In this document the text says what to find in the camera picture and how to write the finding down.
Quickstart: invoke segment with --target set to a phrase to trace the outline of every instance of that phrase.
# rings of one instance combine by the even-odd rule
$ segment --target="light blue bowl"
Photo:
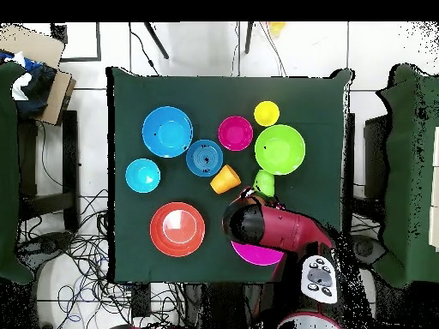
[[[135,192],[149,193],[159,185],[160,169],[152,160],[136,159],[128,165],[125,179]]]
[[[143,123],[141,136],[147,148],[162,158],[184,153],[192,141],[193,129],[188,116],[170,106],[152,111]]]

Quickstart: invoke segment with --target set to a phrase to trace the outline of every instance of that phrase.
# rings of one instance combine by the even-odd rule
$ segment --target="green bowl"
[[[271,126],[257,138],[255,155],[261,168],[276,176],[284,176],[295,171],[304,161],[304,138],[291,126]]]

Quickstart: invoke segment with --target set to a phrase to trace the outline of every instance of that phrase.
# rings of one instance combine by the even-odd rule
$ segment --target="red plate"
[[[154,246],[163,254],[183,257],[196,251],[204,238],[201,214],[183,202],[168,203],[151,219],[149,232]]]

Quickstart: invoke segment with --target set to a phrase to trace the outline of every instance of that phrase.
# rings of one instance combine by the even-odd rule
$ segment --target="small blue bowl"
[[[135,192],[149,193],[159,185],[160,169],[152,160],[136,159],[128,165],[125,179]]]
[[[215,142],[199,140],[186,153],[186,164],[196,176],[213,176],[223,165],[223,152]]]

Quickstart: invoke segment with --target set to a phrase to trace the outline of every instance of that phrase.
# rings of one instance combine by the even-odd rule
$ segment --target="magenta bowl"
[[[284,256],[283,252],[271,248],[260,248],[259,246],[243,245],[232,241],[232,246],[237,254],[247,262],[258,266],[277,264]]]
[[[230,116],[218,128],[219,142],[233,152],[244,150],[253,139],[253,128],[240,116]]]

